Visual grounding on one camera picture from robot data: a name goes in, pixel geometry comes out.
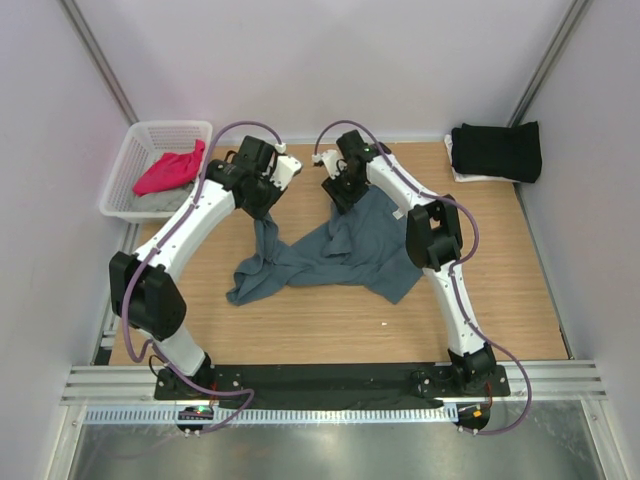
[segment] black towel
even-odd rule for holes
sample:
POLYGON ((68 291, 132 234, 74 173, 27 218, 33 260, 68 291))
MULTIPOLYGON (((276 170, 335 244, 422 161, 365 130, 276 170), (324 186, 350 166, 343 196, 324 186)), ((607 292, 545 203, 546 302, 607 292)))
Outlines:
POLYGON ((462 125, 451 131, 456 172, 533 183, 542 170, 538 122, 518 127, 462 125))

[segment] metal floor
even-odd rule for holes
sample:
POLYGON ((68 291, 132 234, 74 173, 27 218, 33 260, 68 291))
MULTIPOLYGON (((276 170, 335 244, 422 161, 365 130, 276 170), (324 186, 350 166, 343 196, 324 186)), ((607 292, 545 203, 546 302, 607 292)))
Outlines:
MULTIPOLYGON (((488 429, 521 402, 494 404, 488 429)), ((85 425, 69 478, 134 479, 604 479, 579 400, 534 402, 511 433, 473 437, 450 423, 236 427, 176 436, 132 460, 173 425, 85 425)))

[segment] white cloth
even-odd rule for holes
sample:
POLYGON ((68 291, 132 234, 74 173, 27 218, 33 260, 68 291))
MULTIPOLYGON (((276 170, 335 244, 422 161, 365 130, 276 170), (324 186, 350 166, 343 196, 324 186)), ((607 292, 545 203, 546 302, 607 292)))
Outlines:
POLYGON ((444 136, 444 145, 447 147, 447 154, 449 155, 449 165, 451 165, 451 172, 453 173, 453 179, 456 182, 512 182, 518 183, 514 180, 510 180, 504 177, 489 177, 487 175, 468 175, 464 173, 458 173, 453 168, 453 157, 451 156, 451 150, 453 149, 453 139, 451 135, 444 136))

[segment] white wall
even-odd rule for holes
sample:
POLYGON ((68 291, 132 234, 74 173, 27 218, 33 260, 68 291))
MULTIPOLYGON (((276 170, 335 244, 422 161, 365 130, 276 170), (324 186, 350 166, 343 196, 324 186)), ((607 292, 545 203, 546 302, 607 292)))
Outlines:
POLYGON ((594 358, 640 452, 640 4, 596 1, 528 114, 543 169, 523 197, 570 345, 594 358))
POLYGON ((0 478, 42 478, 90 361, 122 224, 97 198, 126 132, 57 2, 0 3, 0 478))
POLYGON ((78 0, 141 119, 506 124, 569 0, 78 0))

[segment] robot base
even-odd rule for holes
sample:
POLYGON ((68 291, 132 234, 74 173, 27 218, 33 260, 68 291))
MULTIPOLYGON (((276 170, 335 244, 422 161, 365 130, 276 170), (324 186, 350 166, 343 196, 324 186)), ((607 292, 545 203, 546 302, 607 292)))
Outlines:
MULTIPOLYGON (((381 363, 343 365, 217 365, 212 383, 220 391, 253 388, 250 408, 267 410, 403 410, 438 408, 454 397, 511 394, 503 366, 477 389, 455 383, 452 365, 381 363)), ((163 369, 158 373, 156 400, 210 400, 163 369)), ((237 408, 244 398, 221 398, 223 408, 237 408)))

